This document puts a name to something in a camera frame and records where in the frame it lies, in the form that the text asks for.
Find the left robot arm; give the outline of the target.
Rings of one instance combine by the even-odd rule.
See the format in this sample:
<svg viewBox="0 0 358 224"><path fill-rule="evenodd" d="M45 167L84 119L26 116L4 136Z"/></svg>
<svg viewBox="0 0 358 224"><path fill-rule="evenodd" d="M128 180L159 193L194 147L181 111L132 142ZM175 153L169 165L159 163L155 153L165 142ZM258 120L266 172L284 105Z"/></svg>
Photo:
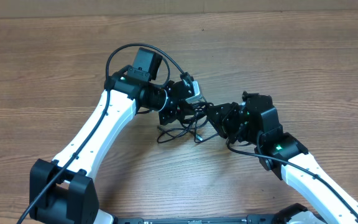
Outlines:
<svg viewBox="0 0 358 224"><path fill-rule="evenodd" d="M25 217L42 223L114 223L99 207L94 180L113 142L141 108L156 111L162 125L184 106L202 98L199 83L187 72L180 81L154 84L160 64L178 64L153 45L137 44L134 62L107 73L98 106L78 134L50 162L38 159L30 170L30 203Z"/></svg>

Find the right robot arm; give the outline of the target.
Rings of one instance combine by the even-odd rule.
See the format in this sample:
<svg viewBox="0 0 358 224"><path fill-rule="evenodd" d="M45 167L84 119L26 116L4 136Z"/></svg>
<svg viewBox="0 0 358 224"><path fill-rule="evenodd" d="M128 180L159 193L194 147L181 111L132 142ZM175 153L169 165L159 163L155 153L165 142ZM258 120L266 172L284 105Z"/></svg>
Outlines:
<svg viewBox="0 0 358 224"><path fill-rule="evenodd" d="M301 194L326 223L358 223L358 202L325 173L306 146L283 131L272 97L244 92L241 104L209 106L206 117L227 140L255 145L265 170Z"/></svg>

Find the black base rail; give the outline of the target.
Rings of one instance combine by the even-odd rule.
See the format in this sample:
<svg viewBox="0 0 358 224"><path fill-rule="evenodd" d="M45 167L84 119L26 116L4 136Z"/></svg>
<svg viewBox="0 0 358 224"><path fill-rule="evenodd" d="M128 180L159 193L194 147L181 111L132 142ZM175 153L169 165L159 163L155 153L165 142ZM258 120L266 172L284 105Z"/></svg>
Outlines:
<svg viewBox="0 0 358 224"><path fill-rule="evenodd" d="M113 224L326 224L326 221L300 203L294 203L274 214L248 214L244 217L161 218L115 217Z"/></svg>

